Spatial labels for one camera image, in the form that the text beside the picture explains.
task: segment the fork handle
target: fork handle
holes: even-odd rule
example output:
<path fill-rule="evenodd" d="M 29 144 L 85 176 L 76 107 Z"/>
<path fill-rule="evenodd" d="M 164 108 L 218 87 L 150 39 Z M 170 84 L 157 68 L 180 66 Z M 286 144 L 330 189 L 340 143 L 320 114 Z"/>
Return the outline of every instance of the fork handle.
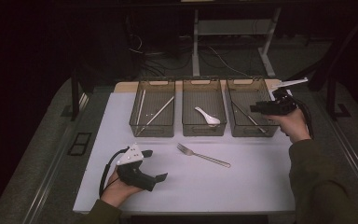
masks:
<path fill-rule="evenodd" d="M 204 155 L 201 155 L 201 154 L 197 154 L 197 153 L 194 153 L 195 156 L 198 156 L 198 157 L 201 157 L 205 160 L 208 160 L 208 161 L 212 161 L 212 162 L 215 162 L 219 165 L 222 165 L 222 166 L 226 166 L 227 168 L 231 167 L 231 164 L 228 163 L 228 162 L 225 162 L 225 161 L 220 161 L 220 160 L 217 160 L 217 159 L 214 159 L 214 158 L 211 158 L 211 157 L 207 157 L 207 156 L 204 156 Z"/>

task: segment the white tabletop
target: white tabletop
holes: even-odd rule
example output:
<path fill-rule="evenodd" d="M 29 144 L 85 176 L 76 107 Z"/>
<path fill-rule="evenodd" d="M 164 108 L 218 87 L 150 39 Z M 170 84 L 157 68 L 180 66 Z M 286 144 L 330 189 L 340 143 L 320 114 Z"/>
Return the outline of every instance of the white tabletop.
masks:
<path fill-rule="evenodd" d="M 144 190 L 123 203 L 120 209 L 127 215 L 273 214 L 295 210 L 289 183 L 291 143 L 283 133 L 277 131 L 271 138 L 235 138 L 228 123 L 223 136 L 184 137 L 182 94 L 178 91 L 174 137 L 134 137 L 129 124 L 134 99 L 135 91 L 111 94 L 74 211 L 88 213 L 99 198 L 104 166 L 118 150 L 134 143 L 141 150 L 153 150 L 153 156 L 145 158 L 140 167 L 143 173 L 152 176 L 168 173 L 168 176 L 164 182 L 157 183 L 152 192 Z M 188 157 L 176 148 L 177 143 L 227 161 L 231 167 Z"/>

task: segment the floor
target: floor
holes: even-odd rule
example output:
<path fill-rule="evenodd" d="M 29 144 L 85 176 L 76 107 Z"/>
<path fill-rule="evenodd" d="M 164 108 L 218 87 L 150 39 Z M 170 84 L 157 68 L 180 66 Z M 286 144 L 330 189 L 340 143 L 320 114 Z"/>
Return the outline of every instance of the floor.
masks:
<path fill-rule="evenodd" d="M 266 77 L 256 51 L 262 43 L 261 37 L 201 39 L 201 75 L 226 76 L 240 72 L 242 76 Z M 268 56 L 276 78 L 285 80 L 315 63 L 329 47 L 327 42 L 310 43 L 307 47 L 305 43 L 306 39 L 301 36 L 273 40 Z M 148 49 L 140 76 L 191 76 L 191 42 L 184 36 L 180 46 L 179 54 L 173 56 Z M 83 95 L 81 112 L 71 121 L 70 80 L 62 84 L 0 200 L 0 223 L 71 223 L 83 216 L 74 213 L 72 207 L 112 90 L 113 87 L 96 87 L 93 94 Z M 306 84 L 300 84 L 290 90 L 309 106 L 315 139 L 337 165 L 339 178 L 358 209 L 358 161 L 349 162 L 358 157 L 358 105 L 346 88 L 338 85 L 337 103 L 345 105 L 351 116 L 332 121 L 324 109 L 325 88 L 310 92 Z M 78 133 L 91 133 L 86 152 L 83 156 L 69 156 L 67 151 Z M 294 214 L 268 216 L 269 224 L 294 221 Z"/>

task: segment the white spoon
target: white spoon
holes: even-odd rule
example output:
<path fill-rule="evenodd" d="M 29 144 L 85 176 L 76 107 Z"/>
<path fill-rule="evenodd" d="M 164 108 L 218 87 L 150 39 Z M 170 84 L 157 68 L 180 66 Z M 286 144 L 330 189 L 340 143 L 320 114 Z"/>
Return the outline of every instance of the white spoon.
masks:
<path fill-rule="evenodd" d="M 216 119 L 212 116 L 210 116 L 209 114 L 205 113 L 205 111 L 203 111 L 201 108 L 199 108 L 198 106 L 194 107 L 194 109 L 198 110 L 202 115 L 203 117 L 205 117 L 206 119 L 206 122 L 208 124 L 220 124 L 220 119 Z"/>

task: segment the gray carpet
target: gray carpet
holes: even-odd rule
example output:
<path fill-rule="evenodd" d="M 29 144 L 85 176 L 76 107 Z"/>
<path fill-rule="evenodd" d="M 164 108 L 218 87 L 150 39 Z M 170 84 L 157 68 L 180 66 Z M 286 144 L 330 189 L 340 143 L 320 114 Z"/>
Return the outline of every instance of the gray carpet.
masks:
<path fill-rule="evenodd" d="M 213 49 L 236 70 L 252 76 L 266 75 L 256 51 L 262 40 L 244 38 L 232 43 Z M 305 39 L 301 37 L 273 41 L 268 56 L 278 79 L 286 79 L 313 64 L 329 46 L 322 43 L 305 47 L 304 43 Z M 205 41 L 201 44 L 207 46 L 209 43 Z M 226 68 L 209 48 L 200 50 L 200 72 L 203 76 L 237 75 Z M 190 56 L 189 51 L 179 58 L 150 56 L 153 62 L 146 61 L 145 64 L 154 68 L 143 70 L 141 76 L 191 76 Z M 290 90 L 310 108 L 315 139 L 323 146 L 325 155 L 337 165 L 339 178 L 347 186 L 358 208 L 358 178 L 337 140 L 332 121 L 325 114 L 325 89 L 309 92 L 306 85 L 299 85 Z M 77 120 L 71 121 L 69 117 L 62 116 L 62 111 L 71 104 L 70 81 L 62 85 L 1 198 L 0 223 L 72 223 L 82 216 L 74 213 L 72 208 L 111 91 L 112 88 L 97 88 L 88 96 L 89 101 Z M 351 117 L 338 119 L 336 125 L 343 130 L 358 155 L 358 105 L 345 87 L 338 85 L 337 91 L 337 102 L 349 109 Z M 84 156 L 68 156 L 66 153 L 77 133 L 91 133 L 86 153 Z M 39 207 L 33 204 L 34 198 L 41 202 Z M 289 224 L 294 220 L 294 214 L 268 216 L 269 224 Z"/>

